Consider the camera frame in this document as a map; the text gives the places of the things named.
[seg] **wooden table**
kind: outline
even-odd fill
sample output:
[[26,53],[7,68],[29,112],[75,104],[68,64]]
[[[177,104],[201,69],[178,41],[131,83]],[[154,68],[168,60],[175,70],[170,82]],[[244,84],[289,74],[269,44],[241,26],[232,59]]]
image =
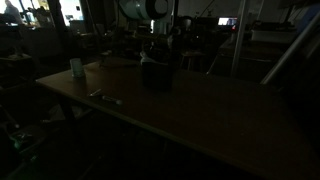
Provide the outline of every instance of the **wooden table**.
[[[85,71],[86,79],[65,71],[37,83],[261,177],[320,179],[317,155],[272,88],[180,70],[161,93],[142,86],[139,67],[92,63]],[[87,96],[99,88],[123,105]]]

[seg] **cup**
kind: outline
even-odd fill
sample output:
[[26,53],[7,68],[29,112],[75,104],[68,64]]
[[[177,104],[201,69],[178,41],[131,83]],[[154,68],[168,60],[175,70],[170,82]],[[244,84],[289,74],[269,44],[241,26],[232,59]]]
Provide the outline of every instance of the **cup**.
[[84,77],[86,75],[80,58],[70,59],[70,65],[73,77],[79,78]]

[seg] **white cup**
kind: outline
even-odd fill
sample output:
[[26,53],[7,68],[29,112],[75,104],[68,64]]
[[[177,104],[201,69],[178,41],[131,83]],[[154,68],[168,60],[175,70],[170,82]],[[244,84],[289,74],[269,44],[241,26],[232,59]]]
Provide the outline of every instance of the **white cup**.
[[70,59],[70,65],[73,77],[84,77],[86,75],[80,58]]

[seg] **floor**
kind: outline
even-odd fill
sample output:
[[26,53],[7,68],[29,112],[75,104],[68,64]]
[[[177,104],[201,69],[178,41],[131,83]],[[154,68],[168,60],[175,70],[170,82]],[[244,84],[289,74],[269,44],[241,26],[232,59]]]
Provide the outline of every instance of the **floor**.
[[[65,62],[55,66],[46,69],[47,75],[69,68]],[[44,121],[57,101],[36,85],[1,96],[1,103],[22,128],[35,125],[48,136],[13,180],[259,179],[98,111],[79,121],[83,139],[79,146],[66,121]]]

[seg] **computer screen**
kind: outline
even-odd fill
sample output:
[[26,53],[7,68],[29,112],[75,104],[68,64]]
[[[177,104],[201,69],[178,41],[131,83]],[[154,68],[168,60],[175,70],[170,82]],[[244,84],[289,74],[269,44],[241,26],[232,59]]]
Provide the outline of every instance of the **computer screen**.
[[237,18],[236,17],[220,17],[218,25],[219,26],[233,26],[236,25]]

